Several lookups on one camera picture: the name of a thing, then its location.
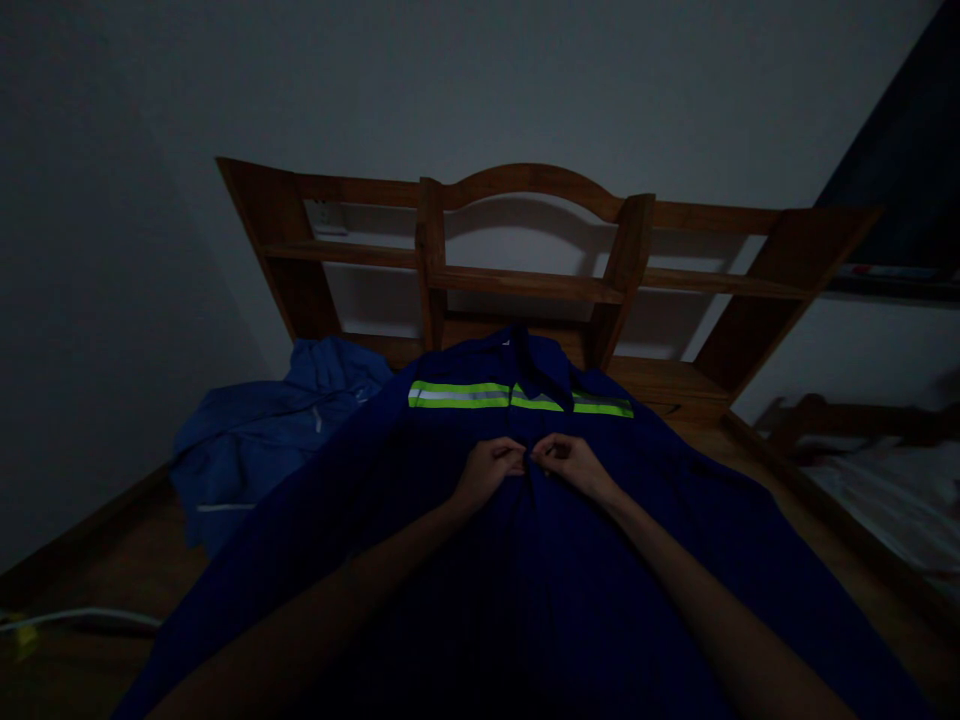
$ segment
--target white wall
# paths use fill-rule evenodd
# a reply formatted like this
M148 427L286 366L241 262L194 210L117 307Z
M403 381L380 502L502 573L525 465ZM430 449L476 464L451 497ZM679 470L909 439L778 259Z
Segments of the white wall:
M753 423L777 397L832 402L960 402L960 312L923 303L821 297L761 368L735 410Z
M74 3L6 3L0 572L168 459L204 392L268 370Z

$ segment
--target reflective stripe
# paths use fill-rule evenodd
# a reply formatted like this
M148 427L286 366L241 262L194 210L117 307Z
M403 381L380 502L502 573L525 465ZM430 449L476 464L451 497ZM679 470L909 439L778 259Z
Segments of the reflective stripe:
M633 417L633 407L629 400L621 398L602 398L579 391L573 392L573 411L598 415L619 415Z
M563 408L546 395L540 394L535 398L528 398L519 384L514 385L511 390L506 385L498 383L451 385L417 380L410 386L408 402L410 407L420 408L472 410L514 406L528 410L563 412ZM633 417L633 409L628 400L597 397L579 391L573 393L573 411L594 415Z
M507 407L510 404L510 388L497 383L450 385L417 380L410 386L407 402L410 407L425 408Z
M430 390L431 392L510 392L506 385L497 383L474 383L473 385L446 385L444 383L428 383L423 380L414 380L410 390Z
M510 404L517 407L524 407L529 410L550 410L551 412L563 412L563 408L557 405L553 400L544 394L537 395L535 398L528 398L519 385L513 386L513 394L510 396Z

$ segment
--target wooden shelf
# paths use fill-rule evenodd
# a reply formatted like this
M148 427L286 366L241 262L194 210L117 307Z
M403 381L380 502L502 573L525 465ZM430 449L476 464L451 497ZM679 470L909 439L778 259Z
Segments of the wooden shelf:
M430 276L430 287L437 290L472 290L533 295L561 300L584 300L620 304L623 293L600 278L570 277L548 273L490 270L448 265Z
M640 282L641 287L694 292L747 295L750 297L787 298L805 300L809 293L799 288L775 283L749 275L705 273L693 270L671 270L648 267Z
M375 265L377 267L399 267L416 269L416 256L413 250L403 248L380 247L378 245L360 245L356 243L316 240L303 243L283 243L264 245L261 252L266 257L282 257L292 260L312 260L315 262L343 262L355 265Z
M726 402L729 398L729 393L697 370L693 363L680 360L614 355L607 374L640 400L681 396Z

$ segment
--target white cable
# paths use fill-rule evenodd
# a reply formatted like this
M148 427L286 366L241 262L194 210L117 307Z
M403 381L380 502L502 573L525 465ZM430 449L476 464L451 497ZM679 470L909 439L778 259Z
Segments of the white cable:
M149 625L150 627L160 627L163 625L163 620L157 620L157 618L150 617L149 615L127 612L126 610L112 610L110 608L77 608L76 610L62 610L60 612L50 613L49 615L40 615L39 617L35 618L27 618L26 620L5 623L0 625L0 633L16 630L17 628L21 627L27 627L28 625L39 625L40 623L50 622L52 620L64 620L66 618L86 617L89 615L112 617L117 618L118 620L128 620L141 625Z

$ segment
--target arched wooden panel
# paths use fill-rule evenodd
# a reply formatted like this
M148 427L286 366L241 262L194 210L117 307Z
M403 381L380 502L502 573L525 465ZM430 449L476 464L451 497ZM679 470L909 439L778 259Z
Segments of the arched wooden panel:
M453 185L444 185L441 197L444 210L459 210L477 200L516 192L563 198L609 223L617 222L623 206L623 198L610 194L593 180L572 170L538 163L482 170Z

